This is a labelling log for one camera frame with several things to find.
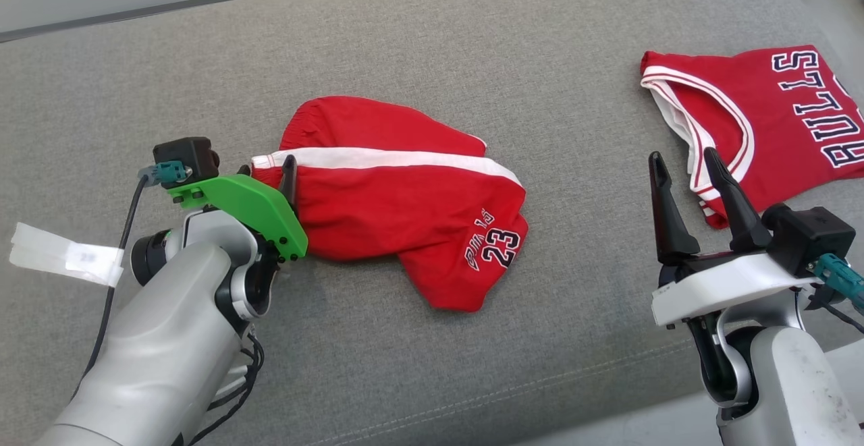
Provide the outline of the red shorts with white stripes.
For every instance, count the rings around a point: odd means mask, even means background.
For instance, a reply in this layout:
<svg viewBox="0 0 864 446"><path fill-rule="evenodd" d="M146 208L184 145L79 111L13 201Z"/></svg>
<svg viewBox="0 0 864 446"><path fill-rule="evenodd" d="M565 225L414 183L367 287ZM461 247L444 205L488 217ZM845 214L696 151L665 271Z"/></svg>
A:
<svg viewBox="0 0 864 446"><path fill-rule="evenodd" d="M438 310L476 312L527 242L527 190L477 136L410 107L321 96L290 118L251 175L277 187L296 160L309 252L333 261L397 256Z"/></svg>

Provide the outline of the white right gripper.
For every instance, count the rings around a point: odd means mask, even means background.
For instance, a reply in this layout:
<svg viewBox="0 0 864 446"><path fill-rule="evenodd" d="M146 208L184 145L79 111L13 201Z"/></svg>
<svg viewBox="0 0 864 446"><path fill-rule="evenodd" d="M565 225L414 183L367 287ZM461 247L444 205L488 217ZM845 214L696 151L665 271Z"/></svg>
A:
<svg viewBox="0 0 864 446"><path fill-rule="evenodd" d="M772 235L719 152L706 148L703 159L726 211L731 251L764 250ZM753 320L766 327L801 329L799 292L812 290L817 277L794 277L765 253L683 262L700 253L701 247L678 211L662 154L651 152L648 166L657 260L664 265L661 284L652 292L655 323L664 327L720 312L724 322Z"/></svg>

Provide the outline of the white tape label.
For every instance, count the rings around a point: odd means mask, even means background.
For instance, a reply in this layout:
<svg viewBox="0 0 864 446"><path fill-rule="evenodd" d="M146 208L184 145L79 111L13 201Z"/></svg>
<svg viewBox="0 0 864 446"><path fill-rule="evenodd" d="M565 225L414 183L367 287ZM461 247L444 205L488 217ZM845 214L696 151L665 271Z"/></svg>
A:
<svg viewBox="0 0 864 446"><path fill-rule="evenodd" d="M115 288L123 273L124 251L81 244L18 222L10 240L10 264Z"/></svg>

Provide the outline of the grey fabric sofa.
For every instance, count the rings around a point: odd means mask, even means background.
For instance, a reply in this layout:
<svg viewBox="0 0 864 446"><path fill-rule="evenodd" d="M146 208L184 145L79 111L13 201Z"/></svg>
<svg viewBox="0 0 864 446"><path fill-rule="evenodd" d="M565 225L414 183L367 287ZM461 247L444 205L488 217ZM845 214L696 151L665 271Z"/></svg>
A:
<svg viewBox="0 0 864 446"><path fill-rule="evenodd" d="M0 446L68 404L105 299L11 265L16 223L116 246L154 145L206 136L235 171L333 94L485 140L526 187L526 246L476 314L432 310L396 260L289 265L255 390L204 445L506 444L696 393L689 334L651 316L651 151L701 247L729 236L639 61L805 44L864 107L802 0L234 0L0 43Z"/></svg>

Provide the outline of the red Bulls jersey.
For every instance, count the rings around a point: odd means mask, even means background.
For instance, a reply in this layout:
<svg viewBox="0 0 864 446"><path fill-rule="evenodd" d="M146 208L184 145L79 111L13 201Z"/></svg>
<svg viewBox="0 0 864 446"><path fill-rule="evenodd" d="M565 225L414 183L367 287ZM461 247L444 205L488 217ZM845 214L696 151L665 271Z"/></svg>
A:
<svg viewBox="0 0 864 446"><path fill-rule="evenodd" d="M710 227L728 222L707 148L760 213L837 179L864 178L864 116L812 45L731 57L648 51L640 71L641 86L688 145L689 188Z"/></svg>

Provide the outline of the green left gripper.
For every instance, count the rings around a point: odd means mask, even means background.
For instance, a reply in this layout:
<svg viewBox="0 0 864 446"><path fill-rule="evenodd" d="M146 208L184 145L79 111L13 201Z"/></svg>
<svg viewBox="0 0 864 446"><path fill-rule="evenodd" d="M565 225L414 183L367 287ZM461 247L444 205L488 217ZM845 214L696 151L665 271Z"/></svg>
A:
<svg viewBox="0 0 864 446"><path fill-rule="evenodd" d="M297 219L296 157L284 158L280 192L250 176L251 167L241 165L235 175L175 186L167 193L184 209L211 205L227 213L275 244L284 259L306 256L308 237Z"/></svg>

